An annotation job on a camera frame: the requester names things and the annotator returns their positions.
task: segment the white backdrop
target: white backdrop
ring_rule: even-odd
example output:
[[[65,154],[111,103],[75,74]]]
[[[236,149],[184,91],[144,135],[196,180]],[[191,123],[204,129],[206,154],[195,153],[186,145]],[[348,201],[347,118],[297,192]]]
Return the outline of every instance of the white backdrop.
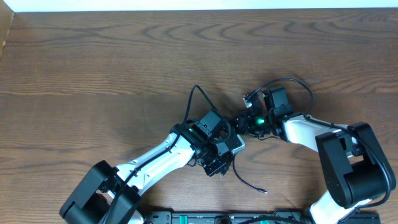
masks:
[[[4,0],[14,12],[398,7],[398,0]]]

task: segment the robotic arm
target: robotic arm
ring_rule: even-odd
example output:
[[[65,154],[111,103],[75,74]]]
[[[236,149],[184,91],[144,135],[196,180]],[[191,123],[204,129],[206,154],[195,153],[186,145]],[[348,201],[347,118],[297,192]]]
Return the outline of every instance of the robotic arm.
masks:
[[[211,110],[201,120],[176,124],[164,142],[133,161],[116,167],[97,163],[64,203],[61,217],[67,223],[142,224],[144,219],[136,210],[149,187],[190,161],[209,176],[224,175],[234,155],[245,148],[239,134],[262,138],[273,133],[319,153],[328,191],[310,207],[313,223],[338,223],[354,209],[395,189],[394,173],[368,124],[336,126],[294,113],[283,87],[264,91],[263,98],[267,115],[257,93],[252,94],[244,98],[248,110],[233,122]],[[350,164],[351,156],[363,156],[363,160]],[[114,197],[111,206],[99,191]]]

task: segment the table surface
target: table surface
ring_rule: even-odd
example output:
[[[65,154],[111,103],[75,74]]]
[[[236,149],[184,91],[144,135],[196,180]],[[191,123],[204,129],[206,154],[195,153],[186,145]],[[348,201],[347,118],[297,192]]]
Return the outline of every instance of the table surface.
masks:
[[[0,61],[0,222],[63,223],[58,210],[88,169],[158,145],[199,84],[227,116],[266,81],[299,78],[311,114],[365,121],[398,173],[398,9],[77,12],[16,14]],[[297,111],[308,93],[281,83]],[[190,117],[210,107],[195,93]],[[318,154],[244,137],[229,171],[178,169],[145,208],[266,211],[305,208],[325,191]],[[398,220],[398,194],[374,210]]]

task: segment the wooden table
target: wooden table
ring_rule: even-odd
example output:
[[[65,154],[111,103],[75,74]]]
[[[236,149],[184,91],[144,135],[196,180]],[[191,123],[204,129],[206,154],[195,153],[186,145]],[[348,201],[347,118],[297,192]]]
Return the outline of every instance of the wooden table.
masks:
[[[366,121],[398,173],[398,9],[20,13],[0,61],[0,222],[63,223],[88,169],[129,161],[181,122],[194,84],[227,116],[266,81],[299,78],[311,114]],[[296,110],[309,96],[281,83]],[[196,93],[191,118],[209,106]],[[144,195],[175,211],[305,208],[325,191],[318,154],[244,138],[238,172],[176,170]],[[396,223],[398,194],[376,210]]]

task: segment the white wall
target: white wall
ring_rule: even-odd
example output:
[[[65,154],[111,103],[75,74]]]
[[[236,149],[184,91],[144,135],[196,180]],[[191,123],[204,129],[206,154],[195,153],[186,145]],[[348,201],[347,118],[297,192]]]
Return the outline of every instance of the white wall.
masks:
[[[398,7],[398,0],[4,0],[14,12]]]

